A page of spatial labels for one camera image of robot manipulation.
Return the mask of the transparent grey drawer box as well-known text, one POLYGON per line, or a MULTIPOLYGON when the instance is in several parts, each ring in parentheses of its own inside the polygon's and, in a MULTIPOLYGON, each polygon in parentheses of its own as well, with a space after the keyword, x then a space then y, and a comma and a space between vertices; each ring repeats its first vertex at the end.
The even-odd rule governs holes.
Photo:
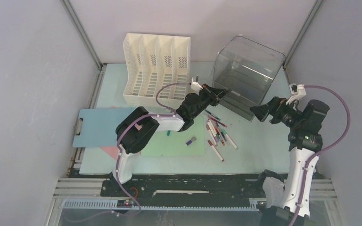
POLYGON ((251 121, 251 107, 260 105, 285 55, 243 35, 236 35, 218 53, 212 70, 213 87, 230 92, 220 104, 251 121))

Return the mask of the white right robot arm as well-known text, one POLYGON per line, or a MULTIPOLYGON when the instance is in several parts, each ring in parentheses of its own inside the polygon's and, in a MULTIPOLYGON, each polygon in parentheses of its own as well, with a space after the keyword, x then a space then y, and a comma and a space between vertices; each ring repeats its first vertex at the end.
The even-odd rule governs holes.
POLYGON ((323 146, 319 131, 329 106, 310 100, 303 111, 296 110, 287 99, 274 97, 264 105, 250 108, 259 121, 271 115, 271 124, 283 123, 289 129, 289 172, 284 181, 272 171, 255 184, 258 195, 266 197, 266 208, 260 219, 262 226, 313 226, 310 220, 310 190, 316 155, 323 146))

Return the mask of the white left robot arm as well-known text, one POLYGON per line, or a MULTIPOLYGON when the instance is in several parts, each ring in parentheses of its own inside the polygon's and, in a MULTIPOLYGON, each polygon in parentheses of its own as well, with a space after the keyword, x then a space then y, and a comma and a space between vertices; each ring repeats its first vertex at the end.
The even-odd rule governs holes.
POLYGON ((150 113, 143 106, 133 110, 115 129, 119 149, 113 170, 112 190, 119 196, 129 193, 135 156, 158 131, 183 132, 194 124, 194 119, 208 106, 217 106, 230 93, 230 89, 213 88, 207 84, 190 82, 192 93, 185 96, 177 109, 168 107, 167 114, 150 113))

